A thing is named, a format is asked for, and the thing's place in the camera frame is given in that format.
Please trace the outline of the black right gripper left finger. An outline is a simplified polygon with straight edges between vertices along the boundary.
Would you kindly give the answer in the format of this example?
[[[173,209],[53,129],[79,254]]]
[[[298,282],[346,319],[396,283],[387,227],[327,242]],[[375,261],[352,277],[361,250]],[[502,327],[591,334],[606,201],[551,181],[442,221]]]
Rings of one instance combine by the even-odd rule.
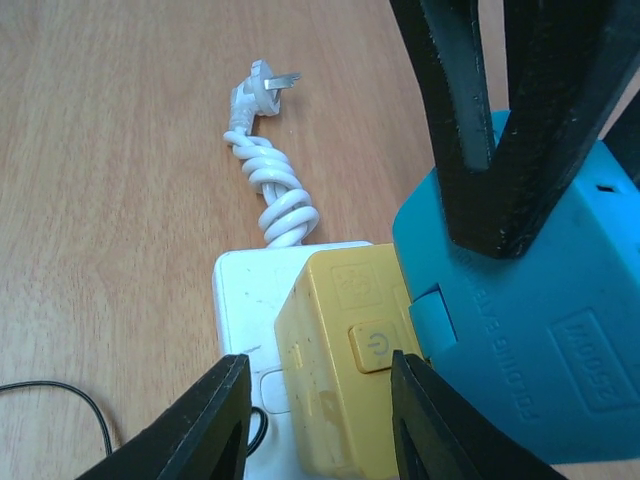
[[[251,414],[249,357],[226,355],[87,479],[241,479]]]

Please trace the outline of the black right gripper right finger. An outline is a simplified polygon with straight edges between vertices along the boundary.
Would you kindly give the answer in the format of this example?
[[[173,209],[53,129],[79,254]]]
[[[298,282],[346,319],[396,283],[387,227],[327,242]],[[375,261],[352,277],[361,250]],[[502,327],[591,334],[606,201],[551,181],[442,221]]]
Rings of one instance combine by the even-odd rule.
[[[423,359],[393,352],[392,423],[401,479],[562,479],[497,429]]]

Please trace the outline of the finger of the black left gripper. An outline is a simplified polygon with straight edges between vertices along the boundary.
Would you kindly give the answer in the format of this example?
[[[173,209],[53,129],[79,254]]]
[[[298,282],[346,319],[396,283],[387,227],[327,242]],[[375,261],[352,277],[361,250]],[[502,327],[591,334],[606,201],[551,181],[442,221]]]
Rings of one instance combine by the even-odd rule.
[[[636,1],[541,1],[532,26],[486,169],[442,165],[451,240],[495,259],[529,249],[639,67]]]
[[[476,1],[392,1],[447,200],[478,200],[496,149]]]

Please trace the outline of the light blue travel adapter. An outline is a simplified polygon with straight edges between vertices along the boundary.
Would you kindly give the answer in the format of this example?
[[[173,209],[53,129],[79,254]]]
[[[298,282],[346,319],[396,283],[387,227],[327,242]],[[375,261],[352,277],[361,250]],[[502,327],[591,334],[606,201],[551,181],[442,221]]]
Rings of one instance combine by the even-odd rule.
[[[639,454],[639,192],[597,141],[529,250],[496,260],[449,238],[435,174],[393,241],[434,370],[549,464]]]

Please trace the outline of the yellow cube adapter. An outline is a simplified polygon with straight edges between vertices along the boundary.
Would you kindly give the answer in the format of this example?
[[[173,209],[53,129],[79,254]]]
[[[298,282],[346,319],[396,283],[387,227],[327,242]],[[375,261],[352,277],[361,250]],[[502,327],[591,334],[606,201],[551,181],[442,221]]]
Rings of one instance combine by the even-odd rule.
[[[338,479],[398,474],[392,423],[394,351],[420,351],[390,244],[313,253],[275,321],[305,472]]]

